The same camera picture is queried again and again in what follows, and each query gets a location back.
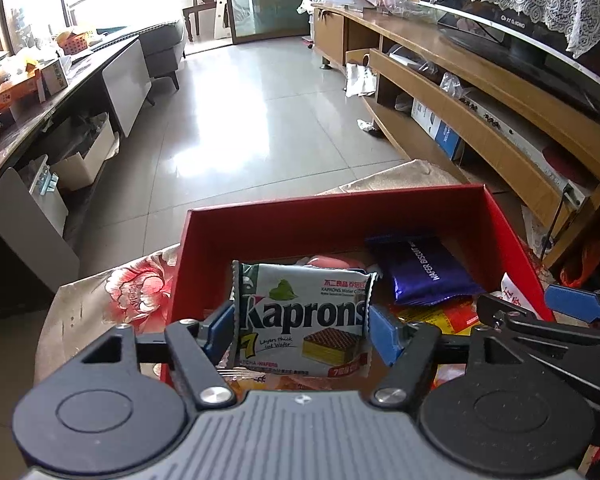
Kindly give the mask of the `Kaprons wafer packet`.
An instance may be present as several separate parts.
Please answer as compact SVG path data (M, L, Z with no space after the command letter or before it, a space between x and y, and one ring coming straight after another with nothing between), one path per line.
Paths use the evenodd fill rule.
M368 375L376 274L234 261L233 278L232 364L277 375Z

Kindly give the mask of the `red sausage vacuum pack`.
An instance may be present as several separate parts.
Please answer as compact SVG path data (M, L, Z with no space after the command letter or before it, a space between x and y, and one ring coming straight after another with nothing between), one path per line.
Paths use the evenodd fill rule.
M341 269L366 271L366 265L361 261L345 256L315 255L303 257L296 262L297 266L313 266L321 269Z

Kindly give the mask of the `dark blue wafer packet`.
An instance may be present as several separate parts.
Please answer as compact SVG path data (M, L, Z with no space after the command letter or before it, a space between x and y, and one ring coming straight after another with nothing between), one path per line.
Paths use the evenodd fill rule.
M366 240L366 246L382 274L391 278L397 306L430 307L483 293L465 267L433 235L376 236Z

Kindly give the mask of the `open cardboard box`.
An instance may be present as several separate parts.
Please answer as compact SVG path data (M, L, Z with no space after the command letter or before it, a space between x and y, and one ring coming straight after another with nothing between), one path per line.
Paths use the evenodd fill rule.
M120 138L106 112L87 117L70 132L76 140L52 171L58 175L60 188L74 192L95 183L104 163L119 153Z

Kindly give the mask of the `yellow fried snack packet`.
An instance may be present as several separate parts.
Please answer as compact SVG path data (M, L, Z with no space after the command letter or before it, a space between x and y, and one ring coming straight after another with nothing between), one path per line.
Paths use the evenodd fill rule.
M268 391L335 391L365 390L366 377L311 377L304 375L279 375L247 370L243 367L219 368L218 372L227 385L242 398L251 390Z

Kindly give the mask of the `dark long side table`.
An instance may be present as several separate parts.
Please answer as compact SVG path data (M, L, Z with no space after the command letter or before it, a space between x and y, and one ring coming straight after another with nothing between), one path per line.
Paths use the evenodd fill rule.
M76 237L100 173L71 192L59 187L52 166L73 146L70 130L87 117L106 112L120 141L128 136L150 87L140 38L130 37L79 62L67 88L0 135L0 285L56 292L76 279Z

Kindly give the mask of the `grey sofa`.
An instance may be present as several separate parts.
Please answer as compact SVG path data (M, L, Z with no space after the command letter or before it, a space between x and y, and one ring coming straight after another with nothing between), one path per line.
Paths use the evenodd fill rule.
M157 24L140 32L148 75L151 79L170 78L175 90L180 88L178 75L185 50L185 28L182 21Z

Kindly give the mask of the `wooden TV cabinet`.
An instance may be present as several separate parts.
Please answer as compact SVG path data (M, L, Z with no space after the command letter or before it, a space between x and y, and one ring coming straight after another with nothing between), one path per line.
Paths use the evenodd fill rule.
M474 152L546 229L555 269L600 228L600 124L505 68L454 46L434 25L372 11L314 6L315 47L326 66L365 64L376 75L364 103L405 157L427 159L465 182ZM448 148L434 126L449 126Z

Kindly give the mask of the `floral beige tablecloth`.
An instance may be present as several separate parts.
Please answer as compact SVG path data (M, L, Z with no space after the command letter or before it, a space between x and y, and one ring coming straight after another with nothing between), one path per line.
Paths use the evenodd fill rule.
M413 160L325 194L451 185L461 184ZM481 322L469 335L441 332L418 408L370 403L389 370L372 343L365 390L240 398L231 388L229 408L193 408L172 382L164 338L180 247L58 290L35 386L12 418L30 478L574 479L600 448L600 412ZM370 306L391 312L391 278L373 260ZM509 276L480 295L545 321ZM480 295L464 297L477 307Z

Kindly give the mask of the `red cardboard box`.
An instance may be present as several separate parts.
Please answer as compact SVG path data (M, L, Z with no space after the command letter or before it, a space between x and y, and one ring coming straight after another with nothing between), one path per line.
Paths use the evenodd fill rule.
M320 255L371 264L370 238L420 232L441 240L486 292L498 290L509 276L540 318L554 318L504 212L486 188L468 184L192 209L181 236L168 320L202 320L227 300L235 260L294 263Z

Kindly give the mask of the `white plastic bag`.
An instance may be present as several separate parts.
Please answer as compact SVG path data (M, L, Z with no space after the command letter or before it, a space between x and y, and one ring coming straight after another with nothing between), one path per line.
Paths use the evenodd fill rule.
M347 64L346 97L372 96L376 92L377 76L368 67L361 64Z

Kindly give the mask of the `red yellow snack packet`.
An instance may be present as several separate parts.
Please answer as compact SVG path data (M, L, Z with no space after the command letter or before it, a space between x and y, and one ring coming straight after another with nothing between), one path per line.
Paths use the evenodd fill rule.
M391 312L402 323L428 323L440 328L443 335L469 335L480 321L472 297L456 297L434 306L393 306Z

